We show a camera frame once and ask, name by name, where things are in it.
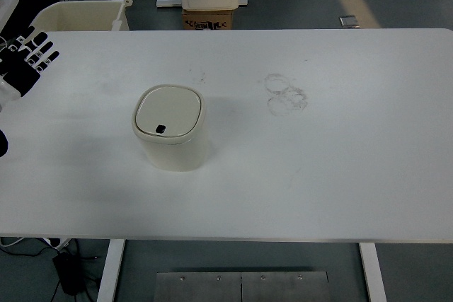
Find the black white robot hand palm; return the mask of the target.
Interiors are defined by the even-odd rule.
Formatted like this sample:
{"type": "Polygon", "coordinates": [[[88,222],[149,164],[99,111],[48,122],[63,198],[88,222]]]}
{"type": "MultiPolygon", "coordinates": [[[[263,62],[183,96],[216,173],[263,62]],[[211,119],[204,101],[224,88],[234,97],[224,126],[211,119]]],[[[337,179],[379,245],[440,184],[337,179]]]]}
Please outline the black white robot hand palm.
{"type": "Polygon", "coordinates": [[[12,52],[8,48],[1,51],[1,75],[21,97],[25,96],[40,78],[40,74],[25,61],[21,52],[12,52]]]}

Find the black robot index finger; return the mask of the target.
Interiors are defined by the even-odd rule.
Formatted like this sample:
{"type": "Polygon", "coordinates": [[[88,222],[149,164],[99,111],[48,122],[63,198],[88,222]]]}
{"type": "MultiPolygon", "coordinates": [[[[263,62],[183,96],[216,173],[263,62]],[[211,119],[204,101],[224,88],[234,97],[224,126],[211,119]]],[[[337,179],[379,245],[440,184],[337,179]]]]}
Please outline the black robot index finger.
{"type": "Polygon", "coordinates": [[[36,71],[44,71],[46,68],[53,63],[53,61],[58,58],[59,56],[59,51],[54,51],[52,54],[48,56],[47,59],[45,59],[43,62],[40,62],[36,66],[36,71]]]}

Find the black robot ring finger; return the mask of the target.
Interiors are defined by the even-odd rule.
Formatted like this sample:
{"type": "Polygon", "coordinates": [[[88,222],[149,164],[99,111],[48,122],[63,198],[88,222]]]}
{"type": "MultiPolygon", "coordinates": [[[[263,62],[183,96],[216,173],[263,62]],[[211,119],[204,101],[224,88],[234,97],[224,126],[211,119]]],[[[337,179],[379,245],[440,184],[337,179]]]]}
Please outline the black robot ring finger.
{"type": "Polygon", "coordinates": [[[35,53],[37,49],[39,49],[39,46],[46,41],[47,39],[47,33],[45,32],[40,32],[37,34],[32,40],[29,42],[25,43],[23,48],[19,50],[20,55],[29,55],[35,53]]]}

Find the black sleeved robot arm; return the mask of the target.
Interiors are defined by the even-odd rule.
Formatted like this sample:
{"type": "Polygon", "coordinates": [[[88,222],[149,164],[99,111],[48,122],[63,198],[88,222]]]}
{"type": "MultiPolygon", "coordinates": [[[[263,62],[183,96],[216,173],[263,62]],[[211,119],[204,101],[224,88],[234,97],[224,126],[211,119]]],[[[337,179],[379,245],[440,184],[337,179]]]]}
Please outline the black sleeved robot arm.
{"type": "Polygon", "coordinates": [[[8,139],[2,130],[0,130],[0,157],[3,157],[8,151],[8,139]]]}

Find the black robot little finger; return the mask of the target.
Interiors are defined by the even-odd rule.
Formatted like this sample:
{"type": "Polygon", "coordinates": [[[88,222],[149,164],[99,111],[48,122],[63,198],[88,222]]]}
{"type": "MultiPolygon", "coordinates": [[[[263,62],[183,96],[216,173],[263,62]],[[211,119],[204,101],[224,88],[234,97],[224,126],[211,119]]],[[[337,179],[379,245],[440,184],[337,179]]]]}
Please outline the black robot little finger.
{"type": "Polygon", "coordinates": [[[28,38],[35,28],[33,26],[29,26],[26,30],[24,30],[21,34],[19,34],[16,38],[10,41],[8,48],[10,50],[19,50],[23,45],[26,38],[28,38]]]}

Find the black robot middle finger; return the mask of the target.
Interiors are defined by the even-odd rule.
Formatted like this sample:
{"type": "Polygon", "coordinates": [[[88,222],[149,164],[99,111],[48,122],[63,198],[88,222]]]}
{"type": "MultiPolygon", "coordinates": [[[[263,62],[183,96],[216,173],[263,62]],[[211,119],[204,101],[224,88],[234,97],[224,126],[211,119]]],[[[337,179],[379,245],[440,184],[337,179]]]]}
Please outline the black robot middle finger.
{"type": "Polygon", "coordinates": [[[51,41],[45,43],[42,47],[37,49],[35,53],[29,56],[29,58],[27,59],[27,63],[29,65],[35,65],[41,59],[44,53],[46,53],[52,46],[53,42],[51,41]]]}

